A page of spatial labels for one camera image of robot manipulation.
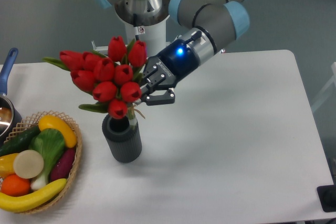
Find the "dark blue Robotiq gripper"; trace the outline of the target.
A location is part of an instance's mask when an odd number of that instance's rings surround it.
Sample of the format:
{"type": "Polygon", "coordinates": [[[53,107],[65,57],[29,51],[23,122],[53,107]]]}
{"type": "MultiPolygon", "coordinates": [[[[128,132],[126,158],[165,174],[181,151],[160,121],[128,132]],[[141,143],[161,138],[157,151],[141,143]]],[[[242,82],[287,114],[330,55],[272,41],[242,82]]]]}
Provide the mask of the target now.
{"type": "Polygon", "coordinates": [[[191,49],[192,40],[177,39],[148,59],[141,82],[142,97],[136,105],[165,105],[175,102],[175,93],[169,88],[176,87],[199,66],[196,53],[191,49]],[[165,90],[163,94],[152,95],[156,90],[165,90]]]}

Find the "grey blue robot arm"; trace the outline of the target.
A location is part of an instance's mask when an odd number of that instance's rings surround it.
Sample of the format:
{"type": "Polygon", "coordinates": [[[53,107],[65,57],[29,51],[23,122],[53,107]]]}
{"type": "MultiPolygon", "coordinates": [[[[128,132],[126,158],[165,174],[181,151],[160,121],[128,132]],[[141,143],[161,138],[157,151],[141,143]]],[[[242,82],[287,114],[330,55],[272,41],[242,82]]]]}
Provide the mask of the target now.
{"type": "Polygon", "coordinates": [[[249,28],[245,0],[96,0],[114,7],[128,40],[147,44],[136,104],[170,104],[177,83],[249,28]]]}

